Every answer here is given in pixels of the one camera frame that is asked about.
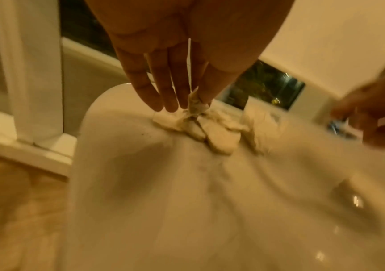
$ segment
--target hand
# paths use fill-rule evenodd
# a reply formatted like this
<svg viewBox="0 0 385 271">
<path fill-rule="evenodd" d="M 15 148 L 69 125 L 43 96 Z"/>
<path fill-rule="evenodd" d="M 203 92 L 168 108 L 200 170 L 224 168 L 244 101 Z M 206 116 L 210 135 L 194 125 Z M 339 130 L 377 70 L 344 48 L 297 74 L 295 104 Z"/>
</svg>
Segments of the hand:
<svg viewBox="0 0 385 271">
<path fill-rule="evenodd" d="M 234 82 L 273 39 L 293 1 L 86 0 L 140 98 L 155 111 L 164 106 L 169 112 L 178 102 L 187 108 L 197 86 L 200 100 L 209 103 Z"/>
<path fill-rule="evenodd" d="M 350 126 L 364 132 L 365 144 L 385 148 L 385 125 L 377 124 L 385 117 L 385 77 L 349 93 L 331 115 L 337 119 L 348 117 Z"/>
</svg>

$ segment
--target wooden floor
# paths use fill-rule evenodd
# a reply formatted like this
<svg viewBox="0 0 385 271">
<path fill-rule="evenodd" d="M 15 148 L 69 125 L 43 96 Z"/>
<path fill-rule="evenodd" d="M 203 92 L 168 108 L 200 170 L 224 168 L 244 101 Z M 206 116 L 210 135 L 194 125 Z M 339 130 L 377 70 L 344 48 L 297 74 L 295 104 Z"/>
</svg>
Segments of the wooden floor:
<svg viewBox="0 0 385 271">
<path fill-rule="evenodd" d="M 0 271 L 55 270 L 66 179 L 0 159 Z"/>
</svg>

